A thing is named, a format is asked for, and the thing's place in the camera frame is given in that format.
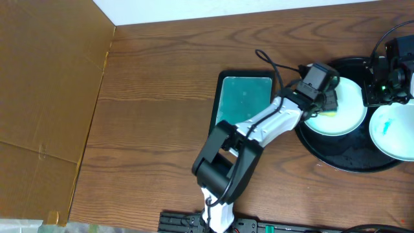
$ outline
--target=black tray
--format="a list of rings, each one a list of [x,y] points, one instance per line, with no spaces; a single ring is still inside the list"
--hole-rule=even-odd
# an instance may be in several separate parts
[[[343,58],[330,64],[341,77],[364,86],[364,79],[372,74],[363,66],[368,58]],[[369,121],[377,107],[369,107],[364,121],[352,132],[337,137],[321,135],[305,123],[296,126],[295,131],[302,144],[321,161],[348,172],[380,172],[390,169],[402,161],[382,153],[371,140]]]

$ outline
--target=black cable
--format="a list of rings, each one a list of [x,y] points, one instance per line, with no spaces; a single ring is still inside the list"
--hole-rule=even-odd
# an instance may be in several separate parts
[[[275,68],[275,67],[280,67],[280,68],[284,68],[284,69],[290,69],[290,70],[292,70],[292,71],[296,71],[296,72],[298,72],[298,73],[300,73],[300,71],[298,70],[298,69],[295,69],[295,68],[292,68],[292,67],[289,67],[289,66],[286,66],[286,65],[280,65],[280,64],[277,64],[277,63],[274,63],[268,56],[267,56],[267,54],[265,53],[265,52],[263,52],[262,50],[260,50],[260,49],[256,49],[256,51],[254,51],[255,53],[256,53],[256,55],[260,58],[260,59],[262,59],[263,61],[265,61],[265,62],[267,62],[267,63],[269,63],[269,64],[271,64],[272,66],[273,66],[273,69],[275,69],[275,71],[277,70],[277,68]]]
[[[275,71],[276,74],[276,78],[278,78],[278,82],[280,84],[280,89],[283,88],[283,80],[282,77],[280,76],[279,70],[278,70],[278,64],[275,64],[270,58],[269,56],[267,56],[267,54],[265,52],[263,52],[262,50],[256,49],[255,50],[256,55],[262,59],[263,61],[271,64],[273,66],[273,69]],[[252,124],[252,126],[250,127],[250,129],[248,130],[246,136],[245,136],[245,140],[247,140],[250,136],[250,134],[253,132],[253,130],[260,125],[260,123],[262,123],[263,121],[265,121],[266,119],[268,119],[269,117],[271,117],[272,115],[276,114],[278,111],[280,111],[280,109],[282,108],[283,105],[283,97],[281,97],[281,101],[279,106],[271,113],[269,113],[268,115],[266,115],[265,117],[263,117],[262,119],[258,120],[255,124]],[[220,197],[217,198],[217,200],[214,203],[211,203],[211,198],[207,198],[206,199],[206,206],[207,206],[207,226],[208,228],[210,228],[210,208],[211,207],[215,207],[217,204],[219,204],[223,198],[227,195],[228,191],[230,190],[230,187],[233,185],[234,179],[235,179],[235,173],[239,167],[240,161],[241,161],[241,157],[243,156],[243,153],[245,151],[245,144],[243,143],[240,150],[239,150],[239,157],[237,158],[234,167],[233,167],[233,172],[232,175],[230,176],[230,179],[226,185],[226,188],[224,189],[224,192],[220,195]]]
[[[402,26],[404,26],[404,25],[407,25],[407,24],[409,24],[409,23],[414,23],[414,20],[410,20],[410,21],[407,21],[407,22],[403,22],[403,23],[401,23],[401,24],[399,24],[399,25],[397,25],[397,26],[395,26],[395,27],[391,28],[391,29],[390,29],[387,33],[385,33],[385,34],[381,37],[381,39],[380,39],[380,40],[376,43],[376,45],[375,45],[375,47],[374,47],[374,49],[373,49],[373,52],[371,53],[371,55],[370,55],[370,57],[369,57],[369,63],[368,63],[368,66],[369,66],[369,67],[371,67],[371,66],[372,66],[372,64],[373,64],[373,60],[374,60],[374,57],[375,57],[375,51],[377,50],[378,46],[380,46],[381,42],[385,39],[385,37],[386,37],[386,36],[388,36],[388,34],[392,33],[395,29],[397,29],[397,28],[399,28],[399,27],[402,27]]]
[[[352,232],[358,232],[359,230],[366,230],[366,229],[389,230],[394,233],[414,233],[414,231],[412,230],[404,229],[401,227],[394,227],[390,225],[382,225],[382,224],[359,225],[359,226],[351,227],[347,230],[344,230],[342,233],[352,233]]]

